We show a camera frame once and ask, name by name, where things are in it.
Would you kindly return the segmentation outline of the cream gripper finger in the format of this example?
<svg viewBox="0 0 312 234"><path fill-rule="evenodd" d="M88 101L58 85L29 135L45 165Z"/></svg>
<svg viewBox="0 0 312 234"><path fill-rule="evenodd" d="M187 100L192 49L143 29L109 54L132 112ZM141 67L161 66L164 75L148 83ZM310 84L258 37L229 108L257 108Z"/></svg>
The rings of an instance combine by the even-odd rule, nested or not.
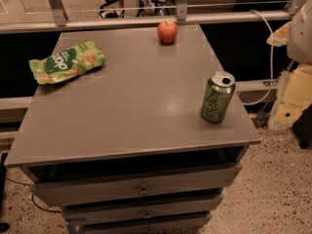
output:
<svg viewBox="0 0 312 234"><path fill-rule="evenodd" d="M266 42L274 47L285 46L289 42L290 22L285 23L279 29L270 34Z"/></svg>
<svg viewBox="0 0 312 234"><path fill-rule="evenodd" d="M283 71L276 96L268 128L285 131L312 104L312 65L301 63L292 72Z"/></svg>

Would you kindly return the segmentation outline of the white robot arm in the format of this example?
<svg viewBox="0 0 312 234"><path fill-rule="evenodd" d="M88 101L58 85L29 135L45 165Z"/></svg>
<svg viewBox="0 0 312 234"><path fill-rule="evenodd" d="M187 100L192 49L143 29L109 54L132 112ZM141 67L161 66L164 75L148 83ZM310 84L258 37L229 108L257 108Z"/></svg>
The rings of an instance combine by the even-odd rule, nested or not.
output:
<svg viewBox="0 0 312 234"><path fill-rule="evenodd" d="M307 0L291 21L267 38L274 47L287 47L288 57L298 63L294 71L281 73L268 128L290 128L312 104L312 0Z"/></svg>

